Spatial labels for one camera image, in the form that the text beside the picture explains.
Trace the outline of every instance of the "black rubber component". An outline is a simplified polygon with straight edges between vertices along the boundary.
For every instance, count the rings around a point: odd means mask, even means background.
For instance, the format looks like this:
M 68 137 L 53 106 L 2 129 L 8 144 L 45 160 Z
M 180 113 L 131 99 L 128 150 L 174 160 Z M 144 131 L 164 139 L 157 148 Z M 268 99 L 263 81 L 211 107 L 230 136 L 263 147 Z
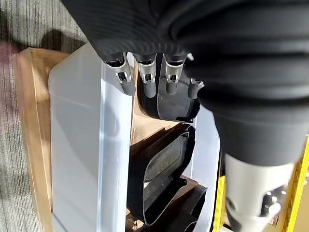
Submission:
M 188 97 L 191 99 L 196 99 L 197 98 L 197 92 L 200 90 L 201 88 L 199 86 L 193 85 L 191 82 L 189 84 L 189 88 L 188 88 Z
M 137 61 L 151 61 L 150 63 L 152 63 L 155 59 L 155 56 L 156 54 L 150 54 L 150 55 L 141 55 L 141 54 L 133 54 L 134 58 L 137 60 Z
M 153 98 L 156 95 L 155 82 L 144 84 L 144 94 L 147 98 Z
M 169 95 L 175 95 L 177 93 L 177 85 L 178 83 L 175 83 L 175 82 L 166 82 L 166 92 L 169 94 Z
M 154 224 L 187 182 L 180 176 L 189 164 L 195 145 L 195 129 L 182 124 L 131 157 L 127 206 L 146 225 Z
M 129 95 L 129 96 L 133 96 L 135 93 L 135 85 L 134 85 L 134 81 L 131 80 L 130 82 L 124 82 L 123 84 L 121 84 L 122 89 L 124 90 L 124 93 Z
M 157 31 L 158 12 L 149 0 L 62 0 L 87 39 L 103 60 L 110 54 L 132 52 L 141 55 L 188 54 Z M 166 1 L 158 1 L 166 6 Z

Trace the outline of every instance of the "white plastic panel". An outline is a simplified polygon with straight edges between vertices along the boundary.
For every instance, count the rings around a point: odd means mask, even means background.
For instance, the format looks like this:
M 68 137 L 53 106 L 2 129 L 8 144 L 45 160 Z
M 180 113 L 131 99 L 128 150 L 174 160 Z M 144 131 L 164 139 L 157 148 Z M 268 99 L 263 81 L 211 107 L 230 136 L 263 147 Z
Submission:
M 55 230 L 124 232 L 132 97 L 90 44 L 52 69 L 49 90 Z
M 196 180 L 207 188 L 205 203 L 194 232 L 209 232 L 213 220 L 220 139 L 213 114 L 201 106 L 195 119 L 196 144 L 190 164 L 183 175 Z

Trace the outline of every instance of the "robotic hand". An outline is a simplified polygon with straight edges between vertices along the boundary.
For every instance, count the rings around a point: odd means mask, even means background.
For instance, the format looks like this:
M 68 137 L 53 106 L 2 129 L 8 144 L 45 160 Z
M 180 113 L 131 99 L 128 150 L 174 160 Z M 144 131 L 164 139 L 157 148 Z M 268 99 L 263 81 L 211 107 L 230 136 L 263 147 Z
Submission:
M 188 94 L 199 90 L 214 115 L 230 223 L 262 231 L 281 209 L 309 129 L 309 0 L 62 2 L 128 95 L 135 87 L 126 52 L 147 97 L 156 92 L 157 53 L 165 54 L 169 94 L 192 53 Z

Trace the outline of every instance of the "white plastic part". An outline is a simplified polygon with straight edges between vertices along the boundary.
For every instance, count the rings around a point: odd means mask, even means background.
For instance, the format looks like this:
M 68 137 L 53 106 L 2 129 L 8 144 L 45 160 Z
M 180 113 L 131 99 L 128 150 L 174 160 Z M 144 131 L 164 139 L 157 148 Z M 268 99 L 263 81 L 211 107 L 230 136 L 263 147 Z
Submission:
M 194 232 L 209 232 L 213 221 L 219 166 L 220 139 L 211 111 L 200 107 L 195 119 L 196 144 L 183 175 L 207 188 L 205 203 Z
M 241 224 L 240 232 L 263 231 L 269 220 L 280 211 L 281 206 L 277 203 L 269 208 L 269 215 L 259 217 L 263 197 L 269 195 L 269 191 L 286 185 L 293 169 L 293 163 L 262 167 L 225 155 L 226 197 L 233 203 L 233 207 L 226 204 L 226 208 Z
M 51 70 L 49 91 L 55 231 L 124 232 L 132 97 L 90 44 Z

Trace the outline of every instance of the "white plastic casing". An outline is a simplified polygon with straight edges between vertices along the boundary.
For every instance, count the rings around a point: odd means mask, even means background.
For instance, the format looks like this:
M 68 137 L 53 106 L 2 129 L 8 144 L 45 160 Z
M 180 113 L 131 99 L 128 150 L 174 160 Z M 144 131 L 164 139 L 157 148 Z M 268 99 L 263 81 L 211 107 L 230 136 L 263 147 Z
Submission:
M 132 97 L 90 44 L 51 70 L 49 91 L 55 231 L 124 232 Z

